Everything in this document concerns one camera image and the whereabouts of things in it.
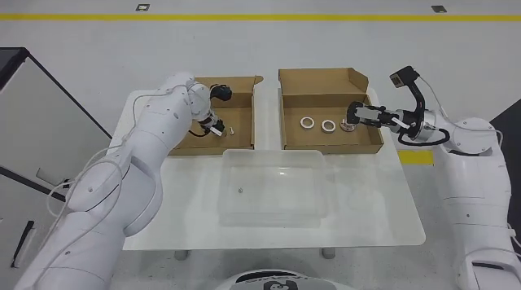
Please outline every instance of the clear plastic bin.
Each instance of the clear plastic bin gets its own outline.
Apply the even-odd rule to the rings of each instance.
[[[319,151],[226,150],[219,214],[224,226],[320,226],[326,216]]]

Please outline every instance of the tape roll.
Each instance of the tape roll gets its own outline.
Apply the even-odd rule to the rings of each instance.
[[[311,123],[306,125],[304,123],[305,121],[310,121]],[[302,119],[300,119],[300,125],[305,130],[311,130],[315,126],[315,121],[313,120],[312,117],[302,117]]]
[[[334,121],[330,121],[329,119],[322,122],[322,131],[324,133],[333,133],[336,129],[336,124]]]

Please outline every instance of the cardboard box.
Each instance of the cardboard box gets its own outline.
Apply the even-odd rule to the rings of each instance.
[[[234,134],[228,133],[219,137],[210,133],[202,138],[187,134],[174,148],[170,156],[205,156],[219,155],[229,148],[250,148],[255,146],[255,122],[253,114],[253,87],[262,82],[262,76],[254,77],[196,77],[195,80],[210,87],[214,84],[226,84],[232,90],[232,97],[228,101],[212,99],[214,112],[224,121],[226,131],[230,127]],[[197,121],[192,122],[190,128],[197,134],[203,130]]]
[[[353,101],[370,104],[366,94],[369,80],[353,68],[280,69],[280,112],[282,147],[285,150],[319,150],[323,154],[376,153],[383,145],[380,130],[359,124],[353,132],[340,129],[347,108]],[[300,119],[315,120],[311,130]],[[331,134],[321,124],[336,123]]]

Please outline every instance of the wire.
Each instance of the wire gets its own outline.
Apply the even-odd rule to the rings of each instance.
[[[99,155],[101,154],[102,152],[105,152],[105,151],[108,151],[108,150],[111,150],[111,149],[114,149],[114,148],[118,148],[118,147],[122,147],[123,145],[126,144],[127,140],[129,139],[130,135],[133,133],[133,131],[135,130],[136,126],[137,126],[137,119],[136,119],[136,102],[138,101],[138,99],[140,98],[143,98],[143,97],[147,97],[147,96],[150,96],[150,97],[160,97],[160,96],[165,96],[165,95],[170,95],[173,93],[174,89],[177,88],[178,86],[184,86],[186,88],[186,92],[189,92],[191,90],[191,88],[195,85],[195,84],[200,84],[198,82],[194,83],[192,86],[190,86],[190,88],[186,87],[185,85],[183,84],[178,84],[176,86],[174,86],[172,89],[167,89],[167,92],[163,93],[163,94],[142,94],[142,95],[139,95],[136,99],[134,99],[133,103],[132,103],[132,118],[133,118],[133,126],[132,128],[130,129],[130,131],[125,135],[123,136],[123,138],[121,138],[121,144],[120,145],[115,145],[115,146],[112,146],[112,147],[106,147],[102,150],[99,150],[98,152],[94,153],[92,155],[92,157],[87,161],[87,163],[85,164],[84,166],[84,169],[78,174],[78,176],[76,176],[72,181],[70,182],[64,182],[64,183],[61,183],[60,185],[58,185],[57,187],[53,188],[51,190],[51,192],[48,194],[48,196],[46,197],[46,207],[47,207],[47,210],[49,211],[49,213],[51,215],[53,215],[54,217],[56,217],[55,221],[53,222],[53,224],[51,225],[49,231],[47,232],[47,235],[46,237],[44,238],[44,240],[42,241],[42,244],[40,245],[40,248],[39,250],[41,250],[43,248],[43,246],[45,246],[46,242],[49,240],[50,238],[50,235],[52,235],[53,231],[55,230],[56,226],[58,225],[59,223],[59,220],[63,217],[63,213],[65,212],[65,209],[67,208],[68,206],[68,203],[71,199],[71,196],[67,196],[67,199],[65,200],[65,203],[63,204],[60,212],[58,214],[54,213],[51,209],[50,209],[50,203],[49,203],[49,199],[51,198],[52,194],[55,193],[60,187],[62,186],[65,186],[65,185],[72,185],[71,189],[68,191],[69,194],[73,194],[74,190],[76,189],[76,186],[78,184],[78,182],[81,180],[81,178],[83,177],[83,175],[86,173],[86,171],[88,171],[90,168],[92,168],[93,166],[97,165],[99,162],[102,162],[102,161],[99,161],[99,162],[96,162],[94,164],[91,164],[91,162]]]
[[[513,230],[514,233],[515,233],[514,228],[513,228],[509,223],[506,223],[506,225],[508,226],[509,229]],[[515,235],[511,235],[510,237],[511,237],[512,240],[515,242],[515,244],[517,244],[517,245],[521,248],[521,244],[519,243],[518,239],[515,238]]]
[[[434,142],[427,142],[427,143],[414,143],[414,142],[407,142],[407,141],[404,141],[403,140],[403,137],[404,137],[404,133],[400,133],[400,135],[398,136],[398,142],[404,144],[404,145],[409,145],[411,147],[433,147],[435,145],[440,145],[440,144],[443,144],[447,141],[450,140],[450,134],[447,130],[443,129],[443,128],[440,128],[440,129],[436,129],[436,130],[439,130],[441,133],[443,133],[444,137],[442,139],[439,139],[437,141],[434,141]]]
[[[473,251],[470,251],[467,254],[465,254],[465,256],[461,259],[461,261],[459,262],[459,264],[457,266],[457,269],[456,269],[456,284],[458,284],[458,279],[459,279],[459,276],[460,276],[459,269],[460,269],[460,267],[462,267],[462,265],[465,262],[466,258],[469,257],[470,255],[472,255],[473,253],[484,252],[485,250],[499,250],[500,252],[511,253],[511,254],[514,254],[517,257],[521,257],[521,254],[517,254],[516,252],[513,252],[513,251],[508,250],[508,249],[503,249],[503,248],[485,247],[485,248],[478,248],[478,249],[475,249]]]
[[[434,99],[436,99],[436,102],[438,103],[438,107],[440,107],[440,111],[441,111],[441,115],[453,126],[461,129],[461,130],[469,130],[471,132],[495,132],[497,134],[499,134],[499,147],[501,147],[501,145],[503,145],[503,133],[500,131],[500,130],[473,130],[472,128],[466,128],[466,127],[461,127],[460,125],[456,125],[453,121],[450,120],[449,118],[449,115],[447,115],[447,112],[443,109],[443,106],[441,105],[441,102],[440,100],[438,99],[438,96],[436,95],[436,92],[434,91],[434,89],[432,88],[432,86],[429,84],[428,81],[426,81],[423,77],[419,77],[423,83],[427,84],[427,86],[429,87],[429,89],[431,89],[431,92],[432,92],[432,95],[434,95]]]
[[[98,226],[107,216],[108,214],[110,214],[110,212],[114,209],[114,207],[116,206],[116,203],[117,201],[120,199],[120,194],[121,194],[121,183],[123,182],[123,171],[121,170],[121,167],[120,165],[118,165],[116,162],[112,161],[112,160],[100,160],[100,161],[97,161],[95,162],[94,164],[92,164],[91,166],[89,166],[88,169],[86,170],[83,170],[79,177],[78,177],[78,181],[80,181],[83,176],[90,170],[92,169],[93,167],[95,167],[96,165],[101,165],[103,163],[108,163],[108,164],[111,164],[111,165],[114,165],[116,167],[116,169],[118,170],[118,172],[120,173],[120,180],[118,182],[118,184],[116,185],[116,188],[117,189],[117,195],[116,195],[116,200],[114,200],[114,203],[112,204],[111,208],[103,215],[103,217],[101,217],[91,228],[83,231],[79,236],[77,236],[76,238],[74,238],[73,240],[69,241],[67,244],[65,244],[59,251],[57,251],[57,253],[52,257],[52,259],[46,264],[46,266],[42,269],[42,271],[40,272],[40,275],[36,278],[36,281],[34,281],[34,284],[37,284],[38,281],[40,281],[40,279],[42,278],[42,276],[47,272],[47,270],[50,268],[50,266],[52,265],[52,263],[54,263],[56,261],[56,259],[62,254],[62,252],[69,248],[70,246],[72,246],[74,243],[76,243],[79,239],[81,239],[84,235],[88,234],[89,232],[91,232],[96,226]]]
[[[204,131],[204,134],[196,134],[196,133],[192,132],[191,130],[188,130],[188,133],[194,135],[195,137],[204,137],[204,136],[210,134],[209,131]]]

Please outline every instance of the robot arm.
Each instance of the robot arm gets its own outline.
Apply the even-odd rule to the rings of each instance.
[[[60,219],[15,287],[107,289],[125,237],[141,231],[163,199],[160,167],[197,120],[205,134],[225,126],[210,98],[227,100],[189,73],[170,77],[147,102],[121,146],[82,172],[67,195],[73,211]]]
[[[348,108],[347,123],[386,126],[399,134],[398,141],[404,145],[434,146],[436,183],[456,243],[458,286],[463,290],[519,290],[521,264],[513,252],[513,231],[506,221],[510,179],[497,142],[498,131],[479,118],[453,123],[439,103],[439,112],[426,110],[414,83],[418,77],[410,66],[390,76],[395,87],[408,86],[413,93],[413,112],[355,102]],[[405,141],[404,136],[413,142]]]

